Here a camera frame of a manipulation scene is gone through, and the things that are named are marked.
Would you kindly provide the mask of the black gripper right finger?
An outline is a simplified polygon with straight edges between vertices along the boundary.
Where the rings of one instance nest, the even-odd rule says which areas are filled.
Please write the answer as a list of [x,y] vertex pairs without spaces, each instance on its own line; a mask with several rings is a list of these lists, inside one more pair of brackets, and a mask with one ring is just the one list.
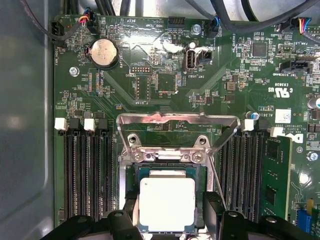
[[315,240],[288,221],[275,216],[260,217],[258,222],[240,212],[226,210],[218,193],[203,193],[203,220],[213,240]]

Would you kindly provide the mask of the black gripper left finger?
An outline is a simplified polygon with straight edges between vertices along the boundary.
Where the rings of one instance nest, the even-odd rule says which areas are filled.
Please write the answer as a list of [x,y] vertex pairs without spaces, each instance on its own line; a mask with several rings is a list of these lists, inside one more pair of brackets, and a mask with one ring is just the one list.
[[142,240],[143,236],[133,224],[133,212],[138,193],[130,191],[125,196],[123,209],[107,213],[95,221],[87,215],[76,215],[42,237],[43,240]]

